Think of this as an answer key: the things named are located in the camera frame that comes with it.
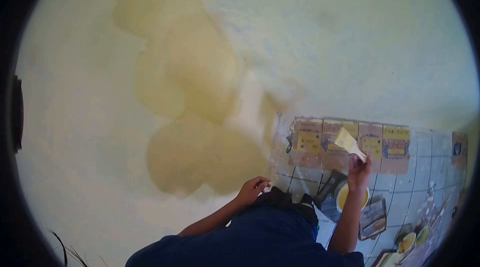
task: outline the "man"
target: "man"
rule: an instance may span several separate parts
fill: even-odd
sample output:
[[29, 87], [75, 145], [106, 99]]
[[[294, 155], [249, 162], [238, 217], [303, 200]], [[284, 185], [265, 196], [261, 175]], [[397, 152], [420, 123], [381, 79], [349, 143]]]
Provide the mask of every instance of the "man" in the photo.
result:
[[257, 177], [212, 215], [136, 252], [126, 267], [363, 267], [362, 253], [353, 251], [370, 171], [369, 157], [365, 164], [356, 155], [349, 160], [349, 192], [328, 250], [316, 243], [318, 220], [311, 197], [305, 194], [299, 204], [292, 204], [291, 195], [276, 187], [262, 193], [270, 186], [270, 179]]

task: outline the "dark blue shirt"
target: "dark blue shirt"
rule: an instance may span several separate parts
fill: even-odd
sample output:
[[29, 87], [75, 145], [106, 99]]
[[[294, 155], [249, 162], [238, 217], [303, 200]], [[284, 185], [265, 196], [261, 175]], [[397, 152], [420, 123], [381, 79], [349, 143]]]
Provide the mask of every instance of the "dark blue shirt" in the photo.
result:
[[326, 251], [317, 229], [300, 212], [272, 206], [243, 210], [228, 227], [195, 236], [166, 236], [129, 258], [126, 267], [147, 266], [354, 266], [363, 255]]

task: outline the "flattened cardboard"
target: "flattened cardboard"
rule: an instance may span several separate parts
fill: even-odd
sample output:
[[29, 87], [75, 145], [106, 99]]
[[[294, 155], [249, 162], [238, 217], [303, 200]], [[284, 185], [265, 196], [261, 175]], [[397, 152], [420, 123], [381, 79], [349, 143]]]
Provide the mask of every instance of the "flattened cardboard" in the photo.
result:
[[291, 134], [293, 143], [289, 165], [308, 168], [320, 168], [321, 130], [323, 120], [317, 118], [296, 118]]
[[452, 165], [465, 170], [468, 156], [468, 139], [463, 133], [453, 132], [452, 134]]
[[358, 121], [325, 119], [322, 135], [322, 147], [325, 152], [320, 162], [321, 167], [326, 170], [348, 171], [349, 154], [344, 149], [334, 144], [336, 134], [344, 127], [352, 137], [358, 137]]
[[410, 158], [410, 130], [407, 126], [383, 125], [381, 166], [383, 174], [407, 174]]
[[378, 123], [359, 122], [359, 148], [372, 159], [372, 173], [380, 173], [383, 126]]

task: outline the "white wall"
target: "white wall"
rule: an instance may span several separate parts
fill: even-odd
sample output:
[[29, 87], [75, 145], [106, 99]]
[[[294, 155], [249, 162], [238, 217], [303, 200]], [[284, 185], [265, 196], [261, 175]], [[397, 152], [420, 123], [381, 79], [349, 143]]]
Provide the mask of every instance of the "white wall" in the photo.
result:
[[267, 172], [277, 110], [467, 132], [471, 172], [479, 89], [451, 0], [40, 0], [33, 13], [22, 189], [93, 266], [124, 264]]

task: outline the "paint can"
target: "paint can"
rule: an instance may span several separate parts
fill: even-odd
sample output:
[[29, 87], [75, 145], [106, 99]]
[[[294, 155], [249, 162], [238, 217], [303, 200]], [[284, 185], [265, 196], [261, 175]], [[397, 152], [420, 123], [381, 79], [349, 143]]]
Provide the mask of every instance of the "paint can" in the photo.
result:
[[[345, 205], [345, 200], [347, 199], [347, 195], [349, 193], [347, 181], [341, 181], [337, 188], [335, 189], [335, 193], [333, 193], [334, 198], [337, 202], [337, 210], [341, 213], [343, 211], [343, 206]], [[367, 205], [368, 199], [370, 197], [370, 191], [367, 188], [365, 190], [365, 199], [363, 200], [362, 209]]]
[[425, 242], [425, 240], [427, 240], [429, 233], [430, 233], [430, 228], [428, 226], [422, 228], [417, 233], [417, 239], [415, 240], [415, 247], [422, 245]]
[[410, 248], [412, 248], [413, 244], [415, 243], [415, 240], [417, 238], [417, 234], [414, 232], [411, 233], [402, 233], [398, 236], [398, 239], [396, 240], [395, 244], [398, 246], [397, 252], [399, 253], [405, 253], [408, 251]]

